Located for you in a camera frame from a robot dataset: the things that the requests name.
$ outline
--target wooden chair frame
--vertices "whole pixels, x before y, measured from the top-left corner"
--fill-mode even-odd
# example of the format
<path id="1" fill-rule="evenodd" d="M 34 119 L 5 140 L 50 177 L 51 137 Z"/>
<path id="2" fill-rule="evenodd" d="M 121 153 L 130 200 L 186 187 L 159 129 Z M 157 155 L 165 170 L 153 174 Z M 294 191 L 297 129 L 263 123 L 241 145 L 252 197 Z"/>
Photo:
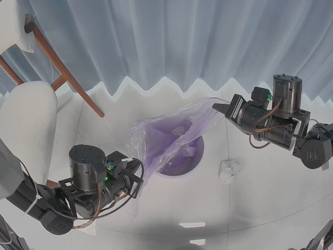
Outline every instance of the wooden chair frame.
<path id="1" fill-rule="evenodd" d="M 57 54 L 53 51 L 52 47 L 49 45 L 45 37 L 43 36 L 42 32 L 35 24 L 35 18 L 30 15 L 26 14 L 26 23 L 25 23 L 25 32 L 29 33 L 31 31 L 34 32 L 35 40 L 46 54 L 46 56 L 51 60 L 57 70 L 60 72 L 60 77 L 57 78 L 52 84 L 52 88 L 56 91 L 59 87 L 61 87 L 66 81 L 81 95 L 83 100 L 102 118 L 104 117 L 104 113 L 100 108 L 91 100 L 89 95 L 82 89 L 81 85 L 76 81 L 73 75 L 69 72 L 66 68 L 64 63 L 60 60 Z M 7 72 L 7 74 L 17 83 L 20 85 L 24 83 L 20 77 L 12 70 L 12 68 L 7 64 L 7 62 L 0 56 L 0 66 Z"/>

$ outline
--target white seat cushion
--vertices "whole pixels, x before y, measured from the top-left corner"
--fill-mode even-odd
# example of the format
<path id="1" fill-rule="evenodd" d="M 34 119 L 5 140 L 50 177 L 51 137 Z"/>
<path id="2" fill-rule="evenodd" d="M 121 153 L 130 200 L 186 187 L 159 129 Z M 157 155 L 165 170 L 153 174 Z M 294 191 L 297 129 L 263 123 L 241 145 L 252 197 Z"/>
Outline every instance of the white seat cushion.
<path id="1" fill-rule="evenodd" d="M 26 52 L 34 52 L 35 35 L 25 33 L 25 14 L 19 0 L 2 0 L 0 2 L 0 55 L 12 45 L 17 44 Z"/>
<path id="2" fill-rule="evenodd" d="M 57 105 L 53 88 L 34 81 L 15 87 L 0 109 L 0 138 L 43 185 L 50 169 Z"/>

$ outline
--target curtain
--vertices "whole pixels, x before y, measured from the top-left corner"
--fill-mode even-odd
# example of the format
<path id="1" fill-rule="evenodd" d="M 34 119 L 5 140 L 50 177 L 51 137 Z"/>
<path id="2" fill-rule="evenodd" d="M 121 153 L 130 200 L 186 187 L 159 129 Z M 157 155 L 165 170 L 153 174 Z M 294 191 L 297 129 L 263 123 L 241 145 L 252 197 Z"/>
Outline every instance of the curtain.
<path id="1" fill-rule="evenodd" d="M 198 78 L 247 91 L 274 74 L 303 79 L 311 100 L 333 98 L 333 0 L 19 0 L 69 71 L 113 95 L 128 76 L 144 90 L 166 76 L 183 92 Z M 39 47 L 3 58 L 24 81 L 59 72 Z M 15 84 L 0 69 L 0 93 Z"/>

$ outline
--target plastic bag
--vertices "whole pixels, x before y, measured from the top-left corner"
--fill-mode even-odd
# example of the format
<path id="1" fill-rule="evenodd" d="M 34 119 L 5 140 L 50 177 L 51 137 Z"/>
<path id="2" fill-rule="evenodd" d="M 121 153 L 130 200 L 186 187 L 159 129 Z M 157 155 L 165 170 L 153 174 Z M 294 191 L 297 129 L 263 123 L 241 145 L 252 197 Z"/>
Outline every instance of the plastic bag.
<path id="1" fill-rule="evenodd" d="M 125 143 L 131 157 L 144 164 L 144 186 L 149 178 L 161 171 L 173 159 L 182 162 L 193 156 L 196 140 L 224 118 L 212 109 L 214 103 L 228 102 L 219 98 L 201 98 L 169 114 L 140 121 L 130 129 Z M 136 217 L 139 212 L 139 196 L 132 200 L 127 212 Z"/>
<path id="2" fill-rule="evenodd" d="M 224 160 L 220 164 L 219 178 L 225 181 L 227 184 L 231 184 L 235 181 L 236 175 L 239 173 L 239 161 L 236 160 Z"/>

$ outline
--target white tile floor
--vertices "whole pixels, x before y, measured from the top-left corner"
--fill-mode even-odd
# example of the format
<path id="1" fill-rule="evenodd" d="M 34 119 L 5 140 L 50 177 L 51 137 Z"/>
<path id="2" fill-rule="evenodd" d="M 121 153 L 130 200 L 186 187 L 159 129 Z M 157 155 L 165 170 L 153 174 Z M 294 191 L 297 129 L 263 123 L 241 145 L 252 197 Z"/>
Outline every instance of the white tile floor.
<path id="1" fill-rule="evenodd" d="M 123 140 L 138 120 L 169 113 L 201 97 L 231 100 L 239 93 L 250 98 L 233 79 L 216 92 L 198 80 L 185 94 L 167 78 L 149 91 L 126 79 L 113 97 L 102 84 L 89 91 L 105 113 L 100 118 L 80 96 L 66 90 L 64 87 L 57 94 L 57 129 L 49 173 L 53 181 L 69 177 L 68 151 L 75 144 L 91 144 L 106 154 L 114 150 L 126 154 Z M 303 95 L 302 108 L 319 121 L 333 122 L 331 102 L 311 102 Z M 35 221 L 38 232 L 51 242 L 47 248 L 299 249 L 333 218 L 333 164 L 325 172 L 309 170 L 276 146 L 256 150 L 247 136 L 225 121 L 203 138 L 205 150 L 199 168 L 177 180 L 154 175 L 143 191 L 136 219 L 120 210 L 96 221 L 96 235 L 74 230 L 60 237 L 46 234 Z M 220 161 L 228 158 L 241 163 L 241 172 L 231 185 L 218 177 Z M 4 217 L 11 224 L 16 209 L 10 204 L 7 207 Z M 31 220 L 20 211 L 17 214 L 24 220 L 17 232 L 31 239 L 35 250 L 45 249 L 29 230 Z M 203 227 L 196 228 L 179 225 L 203 222 Z"/>

